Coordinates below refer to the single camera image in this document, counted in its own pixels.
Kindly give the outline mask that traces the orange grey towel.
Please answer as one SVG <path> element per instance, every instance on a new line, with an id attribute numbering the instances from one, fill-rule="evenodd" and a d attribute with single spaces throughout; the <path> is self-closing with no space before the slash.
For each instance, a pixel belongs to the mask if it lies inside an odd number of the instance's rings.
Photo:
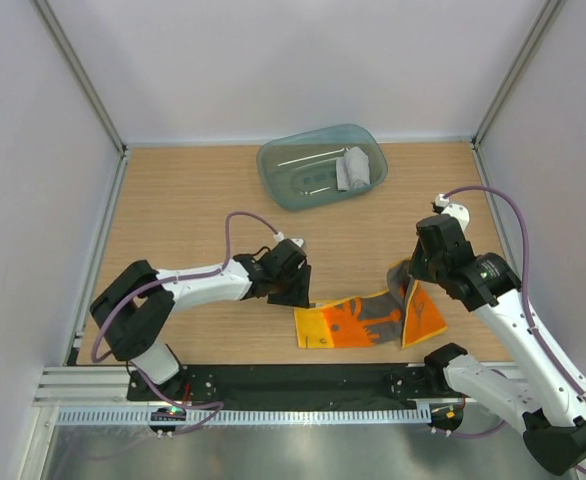
<path id="1" fill-rule="evenodd" d="M 394 264 L 379 292 L 296 308 L 298 347 L 365 348 L 396 342 L 405 349 L 444 333 L 444 317 L 408 267 L 407 259 Z"/>

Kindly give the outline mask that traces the grey panda towel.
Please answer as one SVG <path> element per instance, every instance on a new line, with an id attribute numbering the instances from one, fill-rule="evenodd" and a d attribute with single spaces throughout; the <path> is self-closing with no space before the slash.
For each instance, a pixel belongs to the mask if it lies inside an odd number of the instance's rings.
<path id="1" fill-rule="evenodd" d="M 359 147 L 345 150 L 335 163 L 337 189 L 351 191 L 370 185 L 369 158 Z"/>

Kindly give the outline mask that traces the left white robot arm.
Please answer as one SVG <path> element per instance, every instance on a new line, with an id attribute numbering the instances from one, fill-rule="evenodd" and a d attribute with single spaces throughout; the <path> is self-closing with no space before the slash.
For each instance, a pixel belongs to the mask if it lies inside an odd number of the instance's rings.
<path id="1" fill-rule="evenodd" d="M 267 299 L 269 304 L 307 308 L 311 266 L 300 238 L 277 237 L 274 247 L 237 254 L 226 263 L 188 270 L 130 264 L 90 306 L 110 353 L 134 365 L 164 400 L 185 386 L 177 357 L 159 335 L 169 317 L 222 301 Z"/>

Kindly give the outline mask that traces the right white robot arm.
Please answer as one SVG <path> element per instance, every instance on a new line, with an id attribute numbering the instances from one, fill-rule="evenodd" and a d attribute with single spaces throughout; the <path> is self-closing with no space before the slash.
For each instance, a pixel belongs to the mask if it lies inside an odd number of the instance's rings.
<path id="1" fill-rule="evenodd" d="M 416 225 L 410 276 L 440 286 L 488 326 L 524 381 L 448 344 L 426 357 L 424 385 L 437 396 L 453 390 L 478 401 L 521 435 L 542 468 L 561 476 L 586 460 L 586 376 L 550 334 L 508 263 L 495 253 L 474 253 L 464 234 L 468 209 L 440 194 L 433 211 Z"/>

